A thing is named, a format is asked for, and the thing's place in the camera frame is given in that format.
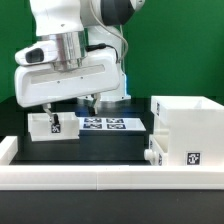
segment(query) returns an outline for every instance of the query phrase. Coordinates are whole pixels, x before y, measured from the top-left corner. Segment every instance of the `white container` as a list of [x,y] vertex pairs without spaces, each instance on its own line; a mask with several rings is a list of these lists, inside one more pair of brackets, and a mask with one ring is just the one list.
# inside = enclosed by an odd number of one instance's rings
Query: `white container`
[[28,114],[28,131],[32,141],[53,141],[79,138],[79,119],[75,113],[57,113],[60,133],[52,133],[52,123],[47,113]]
[[154,133],[145,158],[153,165],[223,166],[224,107],[205,97],[153,96]]

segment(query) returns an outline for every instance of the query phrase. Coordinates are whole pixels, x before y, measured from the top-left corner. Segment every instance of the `white plastic part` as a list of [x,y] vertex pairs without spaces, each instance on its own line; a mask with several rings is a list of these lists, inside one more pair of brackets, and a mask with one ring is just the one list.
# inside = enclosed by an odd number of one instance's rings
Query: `white plastic part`
[[0,190],[224,190],[223,167],[1,166]]
[[112,49],[90,52],[82,67],[55,72],[51,64],[19,67],[15,74],[17,102],[22,107],[43,105],[116,89],[119,74]]
[[[81,0],[81,20],[84,27],[96,26],[98,22],[93,17],[90,10],[90,0]],[[93,10],[96,14],[96,17],[103,22],[101,15],[101,0],[92,1]]]
[[153,96],[151,161],[162,166],[223,166],[224,107],[204,97]]
[[79,117],[80,130],[89,131],[145,131],[139,118]]
[[18,151],[17,137],[6,137],[0,143],[0,165],[9,165]]
[[145,160],[153,161],[155,159],[155,153],[152,151],[152,149],[146,149],[144,152],[144,158]]
[[[119,31],[114,27],[108,27],[112,32],[119,34]],[[90,45],[97,45],[105,43],[113,46],[117,52],[118,57],[122,54],[122,41],[116,36],[107,32],[100,26],[94,26],[88,28],[88,38]],[[127,94],[127,77],[121,68],[122,63],[117,64],[117,69],[120,77],[120,85],[117,89],[101,93],[101,102],[116,102],[121,100],[131,99],[131,96]],[[80,97],[80,99],[92,100],[91,96]]]
[[145,0],[131,0],[131,4],[135,11],[139,11],[145,4]]
[[52,132],[52,123],[46,113],[28,114],[28,131],[32,141],[79,139],[79,119],[75,113],[57,113],[60,133]]
[[80,0],[30,0],[37,36],[82,31]]
[[32,63],[32,65],[52,62],[58,58],[58,52],[57,52],[58,50],[56,44],[54,41],[49,40],[49,41],[37,42],[36,44],[17,52],[15,55],[16,62],[21,66],[30,65],[30,63],[28,63],[26,60],[26,54],[35,49],[41,49],[43,51],[44,60],[38,63]]

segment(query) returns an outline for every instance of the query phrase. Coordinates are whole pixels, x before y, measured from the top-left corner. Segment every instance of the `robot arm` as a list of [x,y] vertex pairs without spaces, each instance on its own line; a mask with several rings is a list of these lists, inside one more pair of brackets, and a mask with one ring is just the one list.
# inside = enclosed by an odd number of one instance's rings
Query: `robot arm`
[[144,0],[30,0],[41,38],[16,54],[18,103],[44,105],[116,89],[113,49],[89,52],[84,27],[125,24]]

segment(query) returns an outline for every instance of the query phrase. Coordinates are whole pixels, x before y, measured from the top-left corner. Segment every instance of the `green backdrop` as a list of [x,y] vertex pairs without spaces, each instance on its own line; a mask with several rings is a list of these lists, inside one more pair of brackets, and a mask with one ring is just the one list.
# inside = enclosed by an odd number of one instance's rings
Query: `green backdrop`
[[[1,0],[0,13],[2,101],[15,94],[15,52],[36,38],[28,0]],[[124,29],[133,97],[203,95],[224,103],[223,0],[146,0]]]

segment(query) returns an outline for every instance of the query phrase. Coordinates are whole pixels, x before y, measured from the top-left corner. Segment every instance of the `black platform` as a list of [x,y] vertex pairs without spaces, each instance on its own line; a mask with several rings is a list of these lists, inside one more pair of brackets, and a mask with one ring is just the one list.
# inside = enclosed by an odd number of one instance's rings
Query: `black platform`
[[[55,112],[75,111],[88,116],[88,108],[66,101]],[[13,165],[146,165],[143,151],[153,130],[150,100],[133,99],[102,108],[99,117],[140,118],[147,131],[88,132],[80,140],[32,143],[27,113],[14,97],[0,104],[0,136],[19,136]],[[2,224],[223,224],[223,191],[0,191]]]

